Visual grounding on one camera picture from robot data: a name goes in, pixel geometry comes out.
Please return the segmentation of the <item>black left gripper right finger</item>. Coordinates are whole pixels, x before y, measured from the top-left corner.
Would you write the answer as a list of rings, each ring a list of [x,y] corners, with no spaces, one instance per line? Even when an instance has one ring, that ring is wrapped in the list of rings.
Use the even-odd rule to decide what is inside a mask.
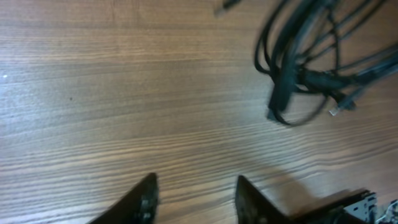
[[[234,205],[238,224],[283,224],[287,218],[248,179],[239,175]]]

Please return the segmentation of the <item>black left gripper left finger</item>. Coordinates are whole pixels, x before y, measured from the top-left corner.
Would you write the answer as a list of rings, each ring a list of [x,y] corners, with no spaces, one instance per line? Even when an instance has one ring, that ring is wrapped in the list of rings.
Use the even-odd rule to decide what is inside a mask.
[[[151,172],[89,224],[153,224],[158,205],[158,178]]]

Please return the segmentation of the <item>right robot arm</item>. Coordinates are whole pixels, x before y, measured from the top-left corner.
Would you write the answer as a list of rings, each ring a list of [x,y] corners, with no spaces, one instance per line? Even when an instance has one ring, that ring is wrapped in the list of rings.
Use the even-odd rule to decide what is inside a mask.
[[[397,224],[397,200],[377,204],[377,194],[361,190],[293,218],[301,224]]]

